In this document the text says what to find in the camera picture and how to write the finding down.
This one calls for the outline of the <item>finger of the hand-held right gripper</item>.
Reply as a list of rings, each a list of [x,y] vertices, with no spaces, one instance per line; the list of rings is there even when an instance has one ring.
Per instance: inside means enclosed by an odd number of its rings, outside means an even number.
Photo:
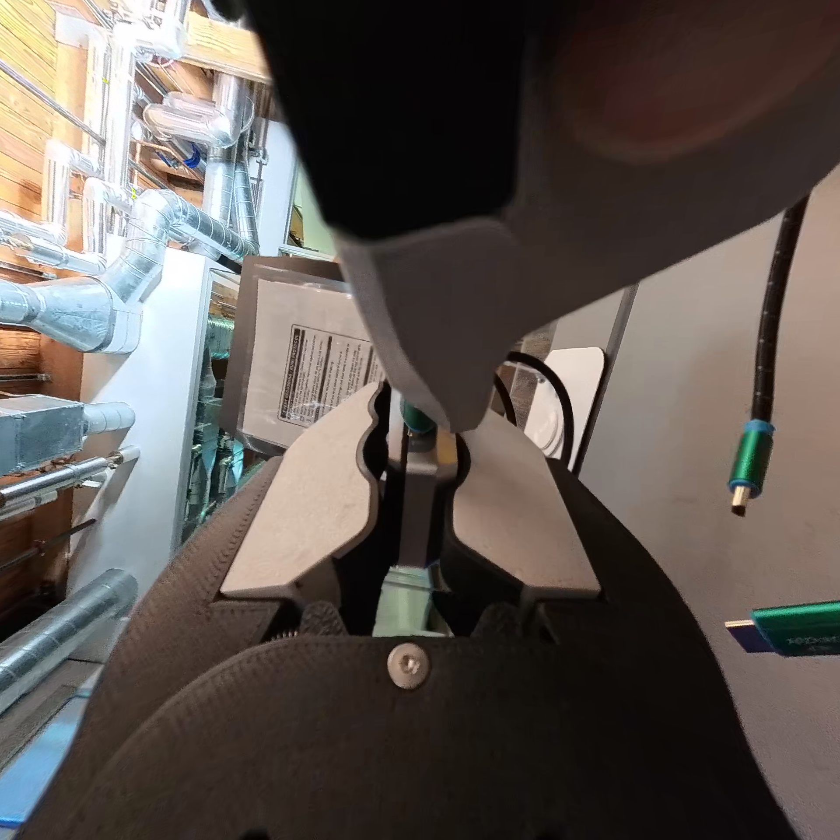
[[[385,239],[336,230],[392,385],[452,432],[476,428],[514,340],[755,227],[838,163],[838,57],[785,105],[670,161],[577,141],[552,106],[580,2],[530,2],[516,183],[497,215]]]

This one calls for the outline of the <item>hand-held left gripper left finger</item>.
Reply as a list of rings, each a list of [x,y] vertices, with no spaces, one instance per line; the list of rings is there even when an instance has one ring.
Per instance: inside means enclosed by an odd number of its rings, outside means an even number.
[[[283,456],[222,582],[227,599],[340,599],[336,561],[373,530],[377,481],[364,444],[385,384],[349,396]]]

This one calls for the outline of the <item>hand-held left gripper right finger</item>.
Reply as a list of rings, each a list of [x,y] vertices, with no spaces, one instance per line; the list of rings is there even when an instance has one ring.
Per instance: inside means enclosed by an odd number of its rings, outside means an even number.
[[[453,499],[459,544],[534,600],[591,599],[601,586],[547,459],[507,420],[463,434],[469,467]]]

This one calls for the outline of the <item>grey hdmi switch adapter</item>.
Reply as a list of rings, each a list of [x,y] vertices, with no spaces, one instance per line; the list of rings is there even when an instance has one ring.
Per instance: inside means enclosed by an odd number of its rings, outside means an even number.
[[[458,474],[456,437],[391,390],[386,436],[384,528],[391,563],[423,569],[438,559]]]

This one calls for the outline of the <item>black braided cable slim plug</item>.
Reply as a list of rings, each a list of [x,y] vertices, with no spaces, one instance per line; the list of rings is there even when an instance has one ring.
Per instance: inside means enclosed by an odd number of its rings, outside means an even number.
[[[764,289],[754,354],[750,416],[743,426],[728,481],[731,512],[741,518],[745,516],[750,501],[762,494],[770,465],[775,433],[773,412],[781,317],[810,198],[810,195],[805,195],[782,214]]]

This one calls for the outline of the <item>person's right hand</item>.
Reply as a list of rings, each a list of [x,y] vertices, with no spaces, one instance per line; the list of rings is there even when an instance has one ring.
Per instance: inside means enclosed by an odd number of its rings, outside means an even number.
[[[580,2],[551,71],[574,138],[660,162],[747,129],[838,57],[838,2]]]

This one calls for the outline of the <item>printed instruction sheet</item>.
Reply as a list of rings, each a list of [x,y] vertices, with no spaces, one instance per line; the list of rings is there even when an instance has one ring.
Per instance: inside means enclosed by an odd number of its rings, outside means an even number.
[[[385,373],[347,284],[296,271],[256,279],[242,432],[288,448]]]

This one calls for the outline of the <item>instruction sign on stand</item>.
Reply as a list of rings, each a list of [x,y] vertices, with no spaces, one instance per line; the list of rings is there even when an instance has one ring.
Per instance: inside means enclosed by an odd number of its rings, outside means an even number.
[[[251,344],[255,336],[256,279],[262,276],[265,270],[268,272],[291,270],[310,277],[345,282],[342,279],[339,266],[327,260],[284,255],[280,257],[251,257],[245,261],[239,283],[233,337],[227,358],[224,397],[219,420],[225,432],[234,436],[246,448],[268,458],[283,453],[287,448],[268,446],[266,443],[246,436],[242,432],[245,387],[248,380]]]

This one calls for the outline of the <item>round metal duct pipe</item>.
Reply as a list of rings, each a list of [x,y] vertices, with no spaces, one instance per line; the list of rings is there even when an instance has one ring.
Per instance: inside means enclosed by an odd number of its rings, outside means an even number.
[[[36,688],[107,622],[128,614],[139,586],[125,570],[104,571],[1,643],[1,712]]]

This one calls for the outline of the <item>rectangular metal air duct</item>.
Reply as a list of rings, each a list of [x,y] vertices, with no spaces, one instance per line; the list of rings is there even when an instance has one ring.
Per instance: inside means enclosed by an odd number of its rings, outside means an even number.
[[[1,400],[1,475],[24,474],[74,455],[88,436],[128,429],[134,422],[135,412],[124,402],[6,396]]]

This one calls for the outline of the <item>conical silver duct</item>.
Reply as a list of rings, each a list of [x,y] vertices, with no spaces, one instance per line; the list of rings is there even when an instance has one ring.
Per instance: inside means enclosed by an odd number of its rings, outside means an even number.
[[[83,353],[130,354],[140,341],[142,298],[160,280],[175,235],[238,263],[259,252],[255,240],[174,191],[150,190],[134,202],[118,257],[99,277],[2,280],[2,325],[32,329]]]

